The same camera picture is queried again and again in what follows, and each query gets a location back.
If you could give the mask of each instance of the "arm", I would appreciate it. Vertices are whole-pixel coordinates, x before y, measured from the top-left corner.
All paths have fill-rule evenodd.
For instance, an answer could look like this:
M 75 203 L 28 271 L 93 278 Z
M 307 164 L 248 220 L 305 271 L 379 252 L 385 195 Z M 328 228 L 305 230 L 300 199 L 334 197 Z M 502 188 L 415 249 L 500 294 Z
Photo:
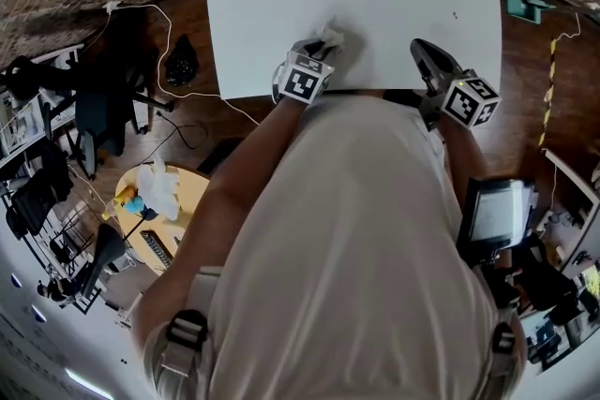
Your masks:
M 469 179 L 486 177 L 488 166 L 471 131 L 447 115 L 442 115 L 438 129 L 446 142 L 454 192 L 464 210 Z
M 254 202 L 292 142 L 305 108 L 283 98 L 215 172 L 171 266 L 144 294 L 134 313 L 132 332 L 139 348 L 157 326 L 185 309 L 201 266 L 225 263 Z

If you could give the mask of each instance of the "white t-shirt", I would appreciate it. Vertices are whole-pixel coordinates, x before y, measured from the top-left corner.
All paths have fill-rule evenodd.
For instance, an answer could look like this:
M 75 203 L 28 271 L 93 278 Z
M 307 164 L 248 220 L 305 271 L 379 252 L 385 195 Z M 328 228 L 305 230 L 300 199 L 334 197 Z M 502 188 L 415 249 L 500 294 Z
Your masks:
M 498 314 L 458 255 L 460 219 L 417 111 L 321 99 L 218 281 L 208 397 L 472 398 Z

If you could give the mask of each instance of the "green object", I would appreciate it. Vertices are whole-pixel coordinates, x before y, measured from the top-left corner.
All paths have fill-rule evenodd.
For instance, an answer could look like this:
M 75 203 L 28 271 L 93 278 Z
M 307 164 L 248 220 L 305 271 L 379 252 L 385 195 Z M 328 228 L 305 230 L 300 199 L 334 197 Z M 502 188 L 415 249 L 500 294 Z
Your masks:
M 543 0 L 506 0 L 506 7 L 510 15 L 538 25 L 542 22 L 542 10 L 554 8 Z

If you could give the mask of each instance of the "person's left arm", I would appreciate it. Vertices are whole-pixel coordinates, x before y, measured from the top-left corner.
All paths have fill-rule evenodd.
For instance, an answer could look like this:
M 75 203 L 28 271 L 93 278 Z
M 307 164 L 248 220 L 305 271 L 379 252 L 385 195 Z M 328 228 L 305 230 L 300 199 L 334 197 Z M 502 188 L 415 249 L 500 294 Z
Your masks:
M 223 265 L 254 202 L 271 179 L 298 128 L 305 104 L 283 98 L 213 175 L 171 266 L 152 284 L 133 315 L 139 348 L 148 335 L 185 309 L 203 265 Z

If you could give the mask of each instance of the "white plastic bag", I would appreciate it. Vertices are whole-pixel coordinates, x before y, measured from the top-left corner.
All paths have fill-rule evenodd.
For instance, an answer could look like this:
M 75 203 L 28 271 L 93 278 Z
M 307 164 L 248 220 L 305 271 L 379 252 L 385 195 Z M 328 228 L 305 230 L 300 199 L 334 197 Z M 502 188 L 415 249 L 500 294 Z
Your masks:
M 177 219 L 179 202 L 175 196 L 175 189 L 179 184 L 179 175 L 167 173 L 162 158 L 154 157 L 154 170 L 149 165 L 141 165 L 136 183 L 138 195 L 142 197 L 146 207 L 170 220 Z

